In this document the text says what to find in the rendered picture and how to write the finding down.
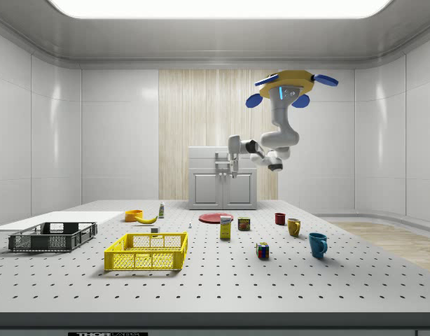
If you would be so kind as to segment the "drone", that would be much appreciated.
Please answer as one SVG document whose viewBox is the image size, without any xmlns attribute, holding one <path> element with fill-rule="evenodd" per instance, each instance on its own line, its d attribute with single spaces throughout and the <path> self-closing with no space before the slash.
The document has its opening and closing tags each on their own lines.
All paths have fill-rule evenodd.
<svg viewBox="0 0 430 336">
<path fill-rule="evenodd" d="M 270 98 L 270 89 L 280 88 L 285 85 L 301 88 L 297 100 L 291 105 L 296 108 L 304 108 L 310 103 L 310 98 L 306 95 L 313 86 L 314 82 L 319 82 L 328 86 L 337 86 L 338 81 L 334 78 L 323 74 L 311 74 L 305 70 L 285 70 L 278 73 L 270 74 L 267 78 L 255 82 L 255 86 L 262 85 L 259 93 L 251 95 L 246 100 L 246 106 L 253 108 L 258 106 L 263 98 Z"/>
</svg>

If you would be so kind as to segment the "yellow and white box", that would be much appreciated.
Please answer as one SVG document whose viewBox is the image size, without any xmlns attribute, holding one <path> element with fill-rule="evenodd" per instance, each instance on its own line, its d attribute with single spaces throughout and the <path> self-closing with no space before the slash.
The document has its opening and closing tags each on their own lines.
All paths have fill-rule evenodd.
<svg viewBox="0 0 430 336">
<path fill-rule="evenodd" d="M 233 217 L 230 215 L 220 216 L 220 238 L 230 239 L 231 223 Z"/>
</svg>

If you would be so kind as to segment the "white board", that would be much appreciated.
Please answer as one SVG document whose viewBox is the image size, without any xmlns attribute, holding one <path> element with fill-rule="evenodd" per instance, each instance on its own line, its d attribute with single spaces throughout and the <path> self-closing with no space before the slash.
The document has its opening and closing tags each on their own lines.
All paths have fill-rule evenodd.
<svg viewBox="0 0 430 336">
<path fill-rule="evenodd" d="M 121 211 L 54 211 L 39 216 L 33 216 L 13 223 L 0 225 L 0 231 L 20 231 L 39 225 L 44 222 L 51 223 L 103 223 L 122 214 Z"/>
</svg>

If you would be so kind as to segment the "white cabinet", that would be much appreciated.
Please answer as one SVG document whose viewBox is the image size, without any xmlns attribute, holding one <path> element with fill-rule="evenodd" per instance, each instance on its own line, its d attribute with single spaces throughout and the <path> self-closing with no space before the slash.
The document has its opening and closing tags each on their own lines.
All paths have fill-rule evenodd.
<svg viewBox="0 0 430 336">
<path fill-rule="evenodd" d="M 188 148 L 188 207 L 190 209 L 255 209 L 257 168 L 248 154 L 239 158 L 239 172 L 232 177 L 228 148 Z"/>
</svg>

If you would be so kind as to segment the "dark grey basket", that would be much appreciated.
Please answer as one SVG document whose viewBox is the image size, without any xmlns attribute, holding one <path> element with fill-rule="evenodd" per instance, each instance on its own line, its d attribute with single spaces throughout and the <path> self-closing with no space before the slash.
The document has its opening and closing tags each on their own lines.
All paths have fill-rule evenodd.
<svg viewBox="0 0 430 336">
<path fill-rule="evenodd" d="M 10 234 L 8 248 L 13 252 L 69 252 L 96 234 L 96 222 L 44 222 Z"/>
</svg>

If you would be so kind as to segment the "red plate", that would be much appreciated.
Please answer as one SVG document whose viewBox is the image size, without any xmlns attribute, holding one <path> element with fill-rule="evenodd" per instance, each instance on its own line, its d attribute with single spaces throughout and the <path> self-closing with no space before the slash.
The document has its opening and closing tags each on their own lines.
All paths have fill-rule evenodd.
<svg viewBox="0 0 430 336">
<path fill-rule="evenodd" d="M 220 224 L 222 216 L 228 217 L 231 221 L 233 220 L 233 215 L 229 213 L 204 213 L 199 216 L 199 221 L 208 224 Z"/>
</svg>

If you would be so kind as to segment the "yellow basket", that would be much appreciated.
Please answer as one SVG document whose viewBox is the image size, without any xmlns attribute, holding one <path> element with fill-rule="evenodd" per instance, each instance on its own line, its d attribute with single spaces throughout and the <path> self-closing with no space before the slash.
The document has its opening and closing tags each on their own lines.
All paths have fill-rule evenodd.
<svg viewBox="0 0 430 336">
<path fill-rule="evenodd" d="M 127 233 L 104 251 L 106 270 L 180 270 L 188 233 Z"/>
</svg>

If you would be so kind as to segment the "blue mug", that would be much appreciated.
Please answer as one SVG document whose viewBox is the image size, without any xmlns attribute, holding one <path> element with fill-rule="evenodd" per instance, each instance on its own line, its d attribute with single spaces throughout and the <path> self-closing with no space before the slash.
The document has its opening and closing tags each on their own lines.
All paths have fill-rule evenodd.
<svg viewBox="0 0 430 336">
<path fill-rule="evenodd" d="M 312 251 L 312 256 L 318 259 L 324 257 L 328 250 L 327 237 L 324 234 L 312 232 L 309 234 L 309 242 Z"/>
</svg>

